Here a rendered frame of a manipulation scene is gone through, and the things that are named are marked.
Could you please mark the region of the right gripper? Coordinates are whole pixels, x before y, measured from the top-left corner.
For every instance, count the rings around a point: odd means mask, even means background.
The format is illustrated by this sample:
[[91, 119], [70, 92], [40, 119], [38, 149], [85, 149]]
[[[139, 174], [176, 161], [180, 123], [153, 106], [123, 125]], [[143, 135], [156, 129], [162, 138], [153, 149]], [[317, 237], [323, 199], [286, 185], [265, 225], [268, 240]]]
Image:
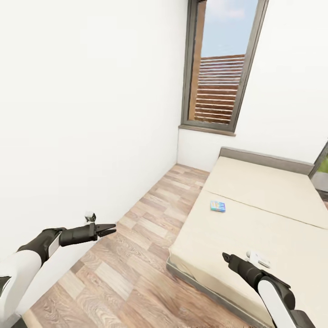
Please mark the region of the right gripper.
[[248, 283], [248, 280], [247, 280], [248, 271], [252, 268], [254, 268], [254, 269], [256, 268], [259, 270], [259, 268], [256, 267], [255, 265], [251, 264], [248, 261], [241, 259], [240, 257], [238, 257], [236, 255], [228, 255], [223, 252], [222, 256], [223, 256], [224, 260], [227, 263], [229, 263], [228, 267], [235, 273], [239, 274], [247, 283]]

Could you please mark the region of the board game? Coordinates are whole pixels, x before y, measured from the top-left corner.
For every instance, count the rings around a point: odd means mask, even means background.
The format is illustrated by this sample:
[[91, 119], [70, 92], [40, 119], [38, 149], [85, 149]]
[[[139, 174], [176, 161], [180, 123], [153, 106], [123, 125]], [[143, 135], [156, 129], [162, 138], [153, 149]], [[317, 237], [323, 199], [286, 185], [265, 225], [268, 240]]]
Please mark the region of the board game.
[[217, 202], [217, 201], [211, 201], [211, 210], [225, 212], [226, 211], [225, 203]]

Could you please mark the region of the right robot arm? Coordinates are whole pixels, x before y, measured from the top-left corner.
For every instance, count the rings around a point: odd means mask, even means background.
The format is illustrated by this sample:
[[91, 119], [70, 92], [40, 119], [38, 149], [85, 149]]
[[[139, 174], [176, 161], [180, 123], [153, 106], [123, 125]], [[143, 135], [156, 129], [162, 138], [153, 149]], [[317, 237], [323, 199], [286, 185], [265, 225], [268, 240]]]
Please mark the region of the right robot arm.
[[247, 258], [222, 253], [228, 267], [239, 274], [262, 298], [275, 328], [316, 328], [308, 315], [295, 310], [296, 299], [291, 286], [282, 279], [257, 267], [258, 263], [272, 268], [267, 257], [254, 250], [246, 252]]

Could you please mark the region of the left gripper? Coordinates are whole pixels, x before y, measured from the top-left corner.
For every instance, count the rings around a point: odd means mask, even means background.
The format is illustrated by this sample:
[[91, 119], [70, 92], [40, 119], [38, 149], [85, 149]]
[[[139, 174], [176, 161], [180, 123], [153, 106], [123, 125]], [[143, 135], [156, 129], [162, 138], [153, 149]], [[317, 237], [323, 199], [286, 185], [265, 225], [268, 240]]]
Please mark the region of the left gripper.
[[97, 241], [97, 237], [110, 235], [117, 232], [116, 224], [95, 224], [90, 223], [88, 226], [76, 227], [73, 229], [72, 241], [73, 244], [80, 244], [89, 241]]

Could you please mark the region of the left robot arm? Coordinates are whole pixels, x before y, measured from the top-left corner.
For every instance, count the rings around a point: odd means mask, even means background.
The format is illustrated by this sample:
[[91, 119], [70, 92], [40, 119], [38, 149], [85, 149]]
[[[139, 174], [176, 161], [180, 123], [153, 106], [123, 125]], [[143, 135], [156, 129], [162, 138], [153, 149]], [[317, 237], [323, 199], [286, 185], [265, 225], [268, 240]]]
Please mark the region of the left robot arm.
[[11, 318], [33, 278], [59, 246], [97, 241], [97, 237], [117, 232], [113, 229], [116, 224], [92, 223], [96, 220], [92, 210], [87, 210], [84, 217], [87, 226], [47, 228], [0, 263], [0, 324]]

